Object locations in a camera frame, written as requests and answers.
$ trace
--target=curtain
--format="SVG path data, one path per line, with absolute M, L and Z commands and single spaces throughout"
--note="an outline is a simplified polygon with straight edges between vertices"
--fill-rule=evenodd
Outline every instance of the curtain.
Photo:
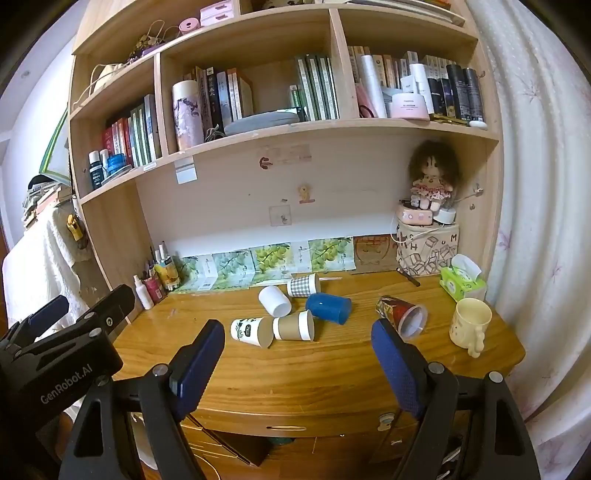
M 487 299 L 525 359 L 508 378 L 542 478 L 591 440 L 591 87 L 518 0 L 467 0 L 501 101 L 504 192 Z

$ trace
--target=screw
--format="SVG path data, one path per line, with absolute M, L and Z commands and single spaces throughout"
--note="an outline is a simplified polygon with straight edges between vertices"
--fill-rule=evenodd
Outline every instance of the screw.
M 152 369 L 152 373 L 156 377 L 160 377 L 161 375 L 165 375 L 168 372 L 168 365 L 167 364 L 158 364 Z
M 97 379 L 96 379 L 96 384 L 99 387 L 102 387 L 103 385 L 106 385 L 107 383 L 109 383 L 109 377 L 107 377 L 106 375 L 101 375 L 100 377 L 97 377 Z
M 431 362 L 429 364 L 429 371 L 432 374 L 439 375 L 439 374 L 442 374 L 445 371 L 445 367 L 442 364 L 440 364 L 439 362 Z
M 488 378 L 490 378 L 494 383 L 501 383 L 503 381 L 503 376 L 499 372 L 489 373 Z

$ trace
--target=black book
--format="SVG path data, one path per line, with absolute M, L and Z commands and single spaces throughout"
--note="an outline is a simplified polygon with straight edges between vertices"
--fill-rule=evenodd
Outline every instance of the black book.
M 464 71 L 459 65 L 448 65 L 447 76 L 452 87 L 453 103 L 456 107 L 456 118 L 470 121 L 470 100 L 468 98 L 468 85 Z
M 209 67 L 205 73 L 207 75 L 207 96 L 209 97 L 209 105 L 212 111 L 212 124 L 215 128 L 219 125 L 219 131 L 223 133 L 222 107 L 220 105 L 220 94 L 217 86 L 218 69 Z
M 480 81 L 474 69 L 464 69 L 464 76 L 468 86 L 468 100 L 470 102 L 470 117 L 472 120 L 484 121 L 482 108 L 482 95 L 480 94 Z
M 439 79 L 441 83 L 441 89 L 443 91 L 443 100 L 445 101 L 446 113 L 444 115 L 452 118 L 456 117 L 456 105 L 453 103 L 452 86 L 449 83 L 449 79 Z
M 443 89 L 439 80 L 428 78 L 429 90 L 431 90 L 431 100 L 433 101 L 433 111 L 439 115 L 447 115 L 445 110 L 445 100 L 443 99 Z

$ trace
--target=desk surface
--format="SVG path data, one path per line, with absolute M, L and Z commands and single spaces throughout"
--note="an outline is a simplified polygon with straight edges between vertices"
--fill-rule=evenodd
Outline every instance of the desk surface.
M 343 326 L 316 321 L 316 341 L 274 340 L 261 349 L 233 340 L 233 319 L 262 316 L 260 288 L 212 294 L 172 294 L 143 312 L 115 341 L 123 369 L 117 378 L 145 374 L 167 363 L 191 343 L 207 319 L 220 320 L 226 347 L 195 417 L 207 428 L 267 436 L 324 436 L 363 432 L 378 425 L 382 413 L 397 410 L 396 399 L 371 347 L 375 304 L 392 295 L 428 309 L 425 331 L 413 341 L 428 361 L 439 361 L 459 375 L 482 378 L 503 374 L 525 351 L 515 333 L 494 314 L 478 359 L 454 345 L 449 325 L 455 302 L 439 286 L 438 276 L 421 278 L 415 287 L 393 272 L 342 275 L 322 282 L 326 293 L 350 297 L 352 314 Z M 305 299 L 294 299 L 301 311 Z

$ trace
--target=doll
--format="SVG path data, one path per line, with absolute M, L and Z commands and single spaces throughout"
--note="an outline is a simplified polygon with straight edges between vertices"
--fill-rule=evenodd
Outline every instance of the doll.
M 456 154 L 441 142 L 427 140 L 414 151 L 408 166 L 413 187 L 411 205 L 432 212 L 452 196 L 460 179 Z

